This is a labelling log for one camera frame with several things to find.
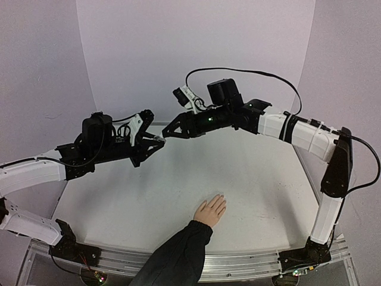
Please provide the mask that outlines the person's bare hand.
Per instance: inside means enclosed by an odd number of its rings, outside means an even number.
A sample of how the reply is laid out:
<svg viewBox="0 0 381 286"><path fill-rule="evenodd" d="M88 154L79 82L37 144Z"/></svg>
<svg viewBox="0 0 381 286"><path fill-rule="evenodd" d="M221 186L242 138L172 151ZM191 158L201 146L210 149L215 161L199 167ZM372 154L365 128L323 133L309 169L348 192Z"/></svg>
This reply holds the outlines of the person's bare hand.
<svg viewBox="0 0 381 286"><path fill-rule="evenodd" d="M205 200L196 210L193 220L213 228L218 224L226 211L224 195L217 194L212 200Z"/></svg>

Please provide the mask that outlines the clear nail polish bottle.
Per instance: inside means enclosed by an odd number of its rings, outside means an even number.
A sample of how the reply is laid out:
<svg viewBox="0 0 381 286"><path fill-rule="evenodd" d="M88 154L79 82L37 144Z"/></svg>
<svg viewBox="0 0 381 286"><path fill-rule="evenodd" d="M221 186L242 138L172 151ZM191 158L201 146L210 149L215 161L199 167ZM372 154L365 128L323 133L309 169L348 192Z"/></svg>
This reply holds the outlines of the clear nail polish bottle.
<svg viewBox="0 0 381 286"><path fill-rule="evenodd" d="M154 136L154 140L160 141L160 142L166 142L165 138L163 138L161 136Z"/></svg>

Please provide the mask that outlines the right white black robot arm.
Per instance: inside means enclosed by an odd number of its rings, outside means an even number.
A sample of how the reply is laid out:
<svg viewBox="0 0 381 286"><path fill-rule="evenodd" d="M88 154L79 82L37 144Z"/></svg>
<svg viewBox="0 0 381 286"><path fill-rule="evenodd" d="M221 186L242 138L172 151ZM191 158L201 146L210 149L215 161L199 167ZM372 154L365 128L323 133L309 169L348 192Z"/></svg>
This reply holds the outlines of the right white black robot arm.
<svg viewBox="0 0 381 286"><path fill-rule="evenodd" d="M233 79L222 79L207 86L213 106L201 108L202 100L188 86L173 91L186 112L179 114L162 132L166 138L197 138L217 129L233 127L255 135L277 138L302 148L327 163L321 181L320 200L313 229L303 248L282 251L279 262L283 273L308 269L331 260L330 246L348 193L352 172L352 143L349 129L334 130L314 119L303 119L279 111L263 100L244 102Z"/></svg>

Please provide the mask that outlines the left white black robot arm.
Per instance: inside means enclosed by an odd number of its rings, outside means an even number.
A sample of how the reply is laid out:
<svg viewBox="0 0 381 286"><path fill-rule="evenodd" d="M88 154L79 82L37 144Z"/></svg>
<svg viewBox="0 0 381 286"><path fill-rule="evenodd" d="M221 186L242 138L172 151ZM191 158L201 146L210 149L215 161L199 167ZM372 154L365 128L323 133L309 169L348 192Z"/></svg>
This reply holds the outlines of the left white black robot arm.
<svg viewBox="0 0 381 286"><path fill-rule="evenodd" d="M101 249L77 242L67 222L22 210L6 197L35 185L80 178L93 173L101 163L128 158L134 167L139 167L165 144L164 138L147 131L153 119L153 112L144 110L123 119L122 125L115 128L111 116L96 112L84 119L82 131L73 143L1 165L1 229L49 245L53 257L97 266Z"/></svg>

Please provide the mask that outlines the black sleeved forearm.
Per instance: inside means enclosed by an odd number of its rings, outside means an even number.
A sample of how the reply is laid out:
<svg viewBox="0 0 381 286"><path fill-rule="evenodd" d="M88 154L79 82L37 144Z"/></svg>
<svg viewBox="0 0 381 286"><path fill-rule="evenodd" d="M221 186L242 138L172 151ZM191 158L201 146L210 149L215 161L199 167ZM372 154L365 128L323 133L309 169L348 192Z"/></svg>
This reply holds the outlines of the black sleeved forearm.
<svg viewBox="0 0 381 286"><path fill-rule="evenodd" d="M190 221L153 252L130 285L196 285L212 234L209 226Z"/></svg>

